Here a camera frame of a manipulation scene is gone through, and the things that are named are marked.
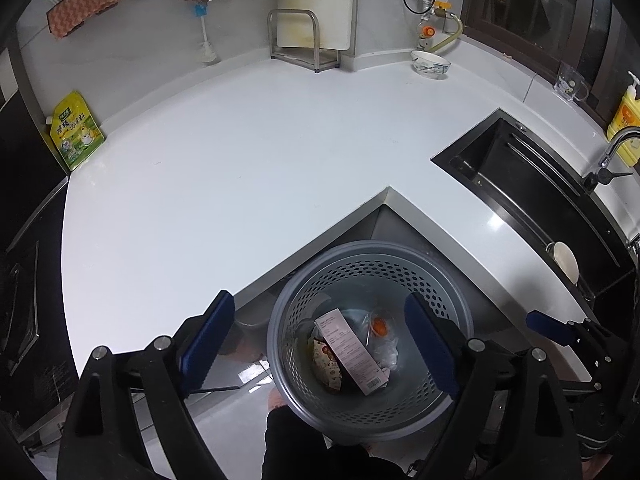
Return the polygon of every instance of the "black sink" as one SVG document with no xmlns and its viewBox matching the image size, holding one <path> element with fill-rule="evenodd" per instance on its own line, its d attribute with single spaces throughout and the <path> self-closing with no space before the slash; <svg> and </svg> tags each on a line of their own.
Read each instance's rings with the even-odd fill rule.
<svg viewBox="0 0 640 480">
<path fill-rule="evenodd" d="M 585 313 L 629 338 L 636 266 L 615 220 L 580 176 L 541 139 L 497 110 L 448 148 L 435 164 L 468 187 L 536 250 Z M 546 253 L 571 247 L 580 268 L 573 285 Z"/>
</svg>

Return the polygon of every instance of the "dark clothing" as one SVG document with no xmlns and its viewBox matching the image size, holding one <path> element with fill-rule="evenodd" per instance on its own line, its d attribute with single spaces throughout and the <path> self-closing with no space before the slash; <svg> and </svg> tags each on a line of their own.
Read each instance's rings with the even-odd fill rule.
<svg viewBox="0 0 640 480">
<path fill-rule="evenodd" d="M 267 417 L 262 480 L 406 480 L 399 465 L 369 456 L 362 446 L 326 448 L 322 433 L 288 406 Z"/>
</svg>

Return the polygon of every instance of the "small bowl in sink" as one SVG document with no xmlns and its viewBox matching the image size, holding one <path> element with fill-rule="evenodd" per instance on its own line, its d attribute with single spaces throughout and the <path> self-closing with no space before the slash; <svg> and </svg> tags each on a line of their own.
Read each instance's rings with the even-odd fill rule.
<svg viewBox="0 0 640 480">
<path fill-rule="evenodd" d="M 443 57 L 422 50 L 412 51 L 411 61 L 418 74 L 431 79 L 442 79 L 451 65 L 451 63 Z"/>
</svg>

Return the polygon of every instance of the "cutting board rack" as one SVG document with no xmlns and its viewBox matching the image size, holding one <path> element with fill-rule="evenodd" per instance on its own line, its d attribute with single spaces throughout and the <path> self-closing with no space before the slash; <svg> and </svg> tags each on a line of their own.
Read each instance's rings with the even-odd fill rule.
<svg viewBox="0 0 640 480">
<path fill-rule="evenodd" d="M 273 19 L 278 14 L 306 14 L 313 27 L 313 48 L 297 46 L 278 46 L 277 22 Z M 267 15 L 267 30 L 269 33 L 269 50 L 271 59 L 280 59 L 288 63 L 303 66 L 314 72 L 322 72 L 340 66 L 340 51 L 330 48 L 320 48 L 320 25 L 318 17 L 312 10 L 306 9 L 272 9 Z"/>
</svg>

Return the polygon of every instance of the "faucet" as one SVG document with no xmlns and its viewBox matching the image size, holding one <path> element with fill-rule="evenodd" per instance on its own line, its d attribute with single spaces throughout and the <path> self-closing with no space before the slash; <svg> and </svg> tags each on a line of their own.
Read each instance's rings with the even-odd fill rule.
<svg viewBox="0 0 640 480">
<path fill-rule="evenodd" d="M 598 161 L 591 167 L 589 172 L 582 178 L 582 186 L 587 193 L 591 194 L 598 184 L 608 184 L 618 176 L 627 176 L 633 173 L 613 173 L 607 169 L 611 159 L 620 147 L 620 144 L 629 139 L 640 139 L 640 126 L 627 126 L 616 133 L 609 141 L 609 145 L 604 150 Z"/>
</svg>

